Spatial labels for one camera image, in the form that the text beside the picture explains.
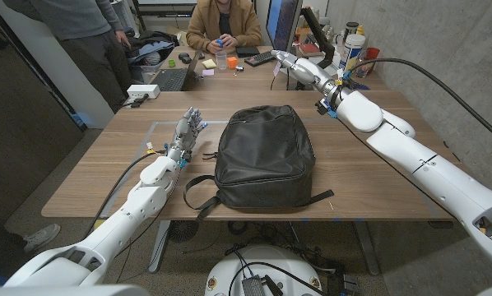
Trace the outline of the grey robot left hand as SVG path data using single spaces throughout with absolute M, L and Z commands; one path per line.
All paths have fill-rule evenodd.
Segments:
M 178 120 L 173 140 L 167 148 L 166 155 L 177 162 L 181 160 L 189 162 L 197 136 L 206 126 L 207 123 L 202 121 L 199 109 L 191 107 Z

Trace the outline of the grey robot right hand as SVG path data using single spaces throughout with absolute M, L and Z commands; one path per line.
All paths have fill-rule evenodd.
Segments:
M 271 55 L 286 67 L 297 81 L 304 85 L 312 85 L 321 92 L 330 104 L 337 106 L 341 102 L 339 97 L 341 87 L 336 85 L 332 75 L 317 64 L 307 58 L 298 58 L 294 54 L 280 50 L 272 50 Z

